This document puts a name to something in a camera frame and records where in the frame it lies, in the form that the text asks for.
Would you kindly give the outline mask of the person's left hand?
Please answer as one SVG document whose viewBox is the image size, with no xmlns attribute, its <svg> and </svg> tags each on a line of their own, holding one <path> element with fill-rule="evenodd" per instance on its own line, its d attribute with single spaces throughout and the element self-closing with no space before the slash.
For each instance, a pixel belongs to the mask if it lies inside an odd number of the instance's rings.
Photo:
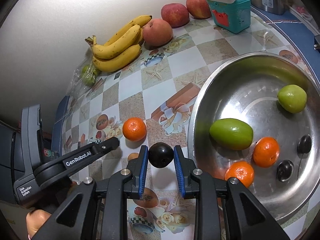
<svg viewBox="0 0 320 240">
<path fill-rule="evenodd" d="M 43 226 L 50 216 L 51 214 L 44 210 L 33 210 L 26 215 L 25 220 L 29 239 L 32 239 L 39 228 Z"/>
</svg>

